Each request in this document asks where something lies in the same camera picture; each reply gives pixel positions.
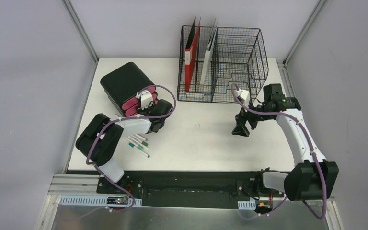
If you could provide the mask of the black pink drawer unit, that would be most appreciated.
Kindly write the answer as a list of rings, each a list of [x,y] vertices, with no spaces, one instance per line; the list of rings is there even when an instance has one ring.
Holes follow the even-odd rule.
[[[137,114],[137,110],[141,108],[140,101],[136,98],[137,92],[147,86],[155,102],[158,102],[156,87],[134,62],[128,62],[108,73],[101,78],[100,84],[122,116]]]

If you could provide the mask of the teal white pen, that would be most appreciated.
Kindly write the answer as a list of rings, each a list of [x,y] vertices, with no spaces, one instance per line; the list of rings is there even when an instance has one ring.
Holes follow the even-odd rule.
[[[145,150],[141,146],[135,145],[132,142],[129,142],[128,144],[129,144],[130,147],[138,150],[141,154],[143,154],[144,156],[146,156],[146,158],[150,158],[150,155],[148,153],[146,153]]]

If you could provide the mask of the red notebook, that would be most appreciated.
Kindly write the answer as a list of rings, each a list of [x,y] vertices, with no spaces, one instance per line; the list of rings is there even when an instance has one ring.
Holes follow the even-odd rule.
[[[196,64],[196,56],[199,41],[200,23],[196,25],[196,17],[193,20],[193,24],[190,29],[190,33],[187,38],[184,61],[185,61],[185,92],[190,91],[192,76]]]

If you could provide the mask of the grey notebook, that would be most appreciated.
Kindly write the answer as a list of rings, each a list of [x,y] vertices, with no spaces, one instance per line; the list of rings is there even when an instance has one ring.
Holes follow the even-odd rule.
[[[212,54],[213,54],[213,46],[215,44],[215,37],[216,37],[218,22],[219,22],[219,19],[215,18],[213,26],[212,26],[212,30],[211,30],[211,33],[210,33],[210,38],[209,38],[207,46],[206,46],[204,61],[203,61],[203,67],[202,67],[202,73],[201,73],[201,79],[200,79],[201,84],[205,83],[207,75],[208,75],[210,62],[211,62]]]

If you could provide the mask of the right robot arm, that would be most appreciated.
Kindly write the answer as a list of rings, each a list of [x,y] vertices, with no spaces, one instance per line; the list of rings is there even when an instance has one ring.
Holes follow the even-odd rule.
[[[330,198],[339,168],[328,161],[312,139],[305,124],[301,106],[295,97],[286,97],[281,84],[264,86],[264,103],[253,106],[250,93],[235,83],[231,85],[234,100],[241,106],[235,116],[233,135],[248,137],[258,122],[275,120],[286,136],[294,168],[289,173],[266,170],[253,183],[253,191],[265,196],[272,189],[286,194],[291,201],[327,200]]]

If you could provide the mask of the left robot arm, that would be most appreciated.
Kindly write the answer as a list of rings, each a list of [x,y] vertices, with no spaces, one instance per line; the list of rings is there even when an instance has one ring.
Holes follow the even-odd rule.
[[[136,134],[158,132],[164,126],[175,106],[164,99],[156,100],[154,105],[142,109],[137,106],[133,116],[111,120],[99,113],[77,138],[75,147],[86,156],[89,164],[110,179],[109,188],[116,194],[126,190],[127,181],[122,178],[124,169],[117,163],[115,150],[125,137]]]

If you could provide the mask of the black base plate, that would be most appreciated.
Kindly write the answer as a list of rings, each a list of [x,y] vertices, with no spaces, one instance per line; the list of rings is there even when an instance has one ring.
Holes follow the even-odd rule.
[[[99,178],[96,192],[122,194],[129,191],[134,198],[149,207],[191,207],[236,209],[239,201],[262,202],[283,198],[274,189],[263,188],[258,171],[248,172],[191,172],[191,171],[126,171],[111,185]]]

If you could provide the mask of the aluminium frame rail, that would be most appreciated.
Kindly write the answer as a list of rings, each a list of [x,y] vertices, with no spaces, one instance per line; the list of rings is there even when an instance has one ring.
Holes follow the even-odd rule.
[[[98,175],[55,174],[49,187],[49,195],[96,194]]]

